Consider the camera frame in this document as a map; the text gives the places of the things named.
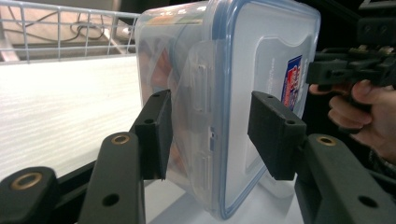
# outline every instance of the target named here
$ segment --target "clear plastic container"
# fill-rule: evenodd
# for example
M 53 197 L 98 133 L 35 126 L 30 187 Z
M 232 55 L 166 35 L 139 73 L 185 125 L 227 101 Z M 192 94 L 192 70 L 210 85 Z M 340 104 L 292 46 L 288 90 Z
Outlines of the clear plastic container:
M 319 24 L 316 10 L 289 0 L 198 2 L 138 19 L 142 101 L 172 91 L 168 178 L 214 217 L 230 217 L 266 172 L 248 138 L 251 93 L 303 114 Z

